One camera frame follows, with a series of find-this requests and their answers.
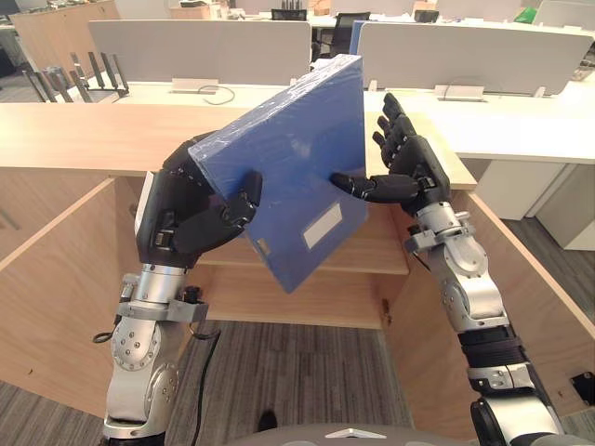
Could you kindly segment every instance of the white desk partition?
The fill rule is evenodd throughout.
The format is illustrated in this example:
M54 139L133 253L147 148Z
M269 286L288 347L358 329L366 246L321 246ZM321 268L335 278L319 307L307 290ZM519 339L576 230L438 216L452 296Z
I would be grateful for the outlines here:
M401 16L413 12L414 0L332 0L331 16L339 12L371 12L387 16Z
M235 7L240 7L246 14L271 12L271 9L280 9L281 0L235 0ZM308 9L308 0L302 0L302 9Z
M595 1L544 0L537 10L533 24L546 26L580 26L595 31Z
M533 26L367 22L357 54L364 57L366 85L479 85L486 92L524 95L544 86L546 95L554 95L592 42L586 32Z
M436 9L446 20L513 21L522 9L522 0L438 0Z
M89 30L98 51L118 56L128 81L289 85L310 70L305 21L103 20Z

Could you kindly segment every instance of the office chair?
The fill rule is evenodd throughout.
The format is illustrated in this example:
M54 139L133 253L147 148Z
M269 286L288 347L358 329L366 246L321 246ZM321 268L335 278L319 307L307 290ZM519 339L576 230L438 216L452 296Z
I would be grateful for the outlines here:
M349 54L351 42L351 30L353 29L353 22L356 20L369 20L369 12L350 12L337 14L337 24L333 31L333 37L330 44L327 42L318 42L318 44L330 46L328 53L320 55L323 59L330 59L337 54Z
M273 20L306 21L307 15L307 9L271 9Z

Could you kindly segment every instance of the white label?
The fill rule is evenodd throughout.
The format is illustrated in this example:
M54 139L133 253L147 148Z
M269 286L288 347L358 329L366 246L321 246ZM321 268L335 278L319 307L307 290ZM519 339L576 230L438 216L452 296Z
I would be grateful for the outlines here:
M341 206L335 203L326 211L323 216L313 222L305 231L304 239L310 249L319 242L332 228L338 225L343 219Z

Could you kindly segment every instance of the desk partition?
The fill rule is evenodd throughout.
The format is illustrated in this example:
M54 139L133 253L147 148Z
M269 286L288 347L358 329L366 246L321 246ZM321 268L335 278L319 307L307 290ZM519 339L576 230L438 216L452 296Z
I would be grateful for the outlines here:
M307 22L105 20L89 29L99 51L118 56L128 81L288 85L310 70Z
M544 0L537 10L533 24L547 26L580 26L595 31L595 1Z
M357 54L364 57L366 85L479 85L486 92L522 95L543 86L545 95L555 95L592 42L585 32L533 26L367 22Z

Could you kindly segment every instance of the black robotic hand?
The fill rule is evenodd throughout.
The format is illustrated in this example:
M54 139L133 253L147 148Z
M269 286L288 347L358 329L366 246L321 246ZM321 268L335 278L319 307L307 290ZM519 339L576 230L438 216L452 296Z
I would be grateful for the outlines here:
M399 101L388 93L385 116L378 118L382 133L373 139L380 147L387 175L350 177L335 173L332 183L354 197L373 203L400 203L410 215L430 203L450 200L450 183L428 141L416 133Z
M137 233L142 263L192 268L201 254L240 235L256 215L259 172L247 172L227 202L213 203L215 192L188 154L208 135L182 143L155 174Z

